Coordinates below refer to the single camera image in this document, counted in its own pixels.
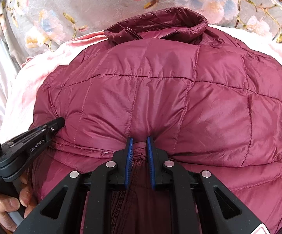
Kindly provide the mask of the person's left hand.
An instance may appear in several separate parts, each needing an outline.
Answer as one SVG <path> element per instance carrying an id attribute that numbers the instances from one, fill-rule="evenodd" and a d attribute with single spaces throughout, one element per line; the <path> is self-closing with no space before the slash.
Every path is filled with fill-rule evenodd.
<path id="1" fill-rule="evenodd" d="M 9 231 L 10 233 L 15 231 L 17 225 L 8 213 L 17 211 L 20 206 L 24 206 L 25 218 L 33 211 L 33 209 L 35 209 L 37 205 L 37 200 L 32 188 L 32 178 L 29 171 L 24 172 L 19 179 L 21 181 L 19 199 L 0 194 L 0 225 L 4 230 Z"/>

